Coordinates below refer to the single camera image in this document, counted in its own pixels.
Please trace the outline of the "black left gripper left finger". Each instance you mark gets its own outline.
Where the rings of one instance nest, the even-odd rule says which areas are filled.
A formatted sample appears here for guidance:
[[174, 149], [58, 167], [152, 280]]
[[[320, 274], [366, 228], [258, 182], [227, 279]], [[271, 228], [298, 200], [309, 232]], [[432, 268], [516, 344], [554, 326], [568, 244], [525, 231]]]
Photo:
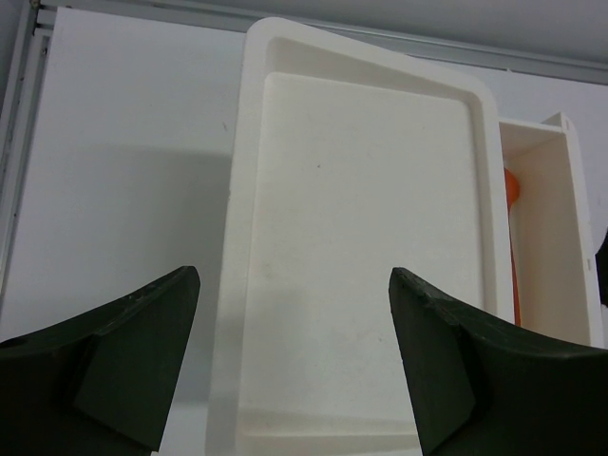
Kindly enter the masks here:
[[182, 266], [88, 312], [1, 344], [4, 455], [159, 450], [199, 300]]

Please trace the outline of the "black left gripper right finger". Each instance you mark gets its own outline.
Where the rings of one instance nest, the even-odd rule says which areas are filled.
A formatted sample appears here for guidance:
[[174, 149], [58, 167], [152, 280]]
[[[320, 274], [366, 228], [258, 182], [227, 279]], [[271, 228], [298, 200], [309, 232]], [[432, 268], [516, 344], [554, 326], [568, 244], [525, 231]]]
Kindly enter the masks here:
[[424, 454], [606, 453], [606, 350], [517, 327], [404, 268], [389, 303]]

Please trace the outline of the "orange plastic spoon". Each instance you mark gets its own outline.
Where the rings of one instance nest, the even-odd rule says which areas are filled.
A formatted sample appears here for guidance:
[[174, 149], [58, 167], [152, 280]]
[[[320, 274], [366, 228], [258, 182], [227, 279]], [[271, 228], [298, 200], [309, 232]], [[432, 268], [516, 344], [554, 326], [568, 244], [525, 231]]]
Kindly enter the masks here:
[[[521, 193], [520, 185], [515, 175], [505, 168], [504, 170], [504, 183], [506, 193], [506, 204], [507, 204], [507, 218], [510, 219], [510, 214], [513, 205], [518, 201]], [[510, 242], [510, 256], [511, 256], [511, 273], [512, 273], [512, 285], [513, 285], [513, 310], [514, 310], [514, 322], [516, 326], [521, 325], [521, 305], [518, 289], [517, 279], [517, 267], [514, 258], [513, 243], [512, 239]]]

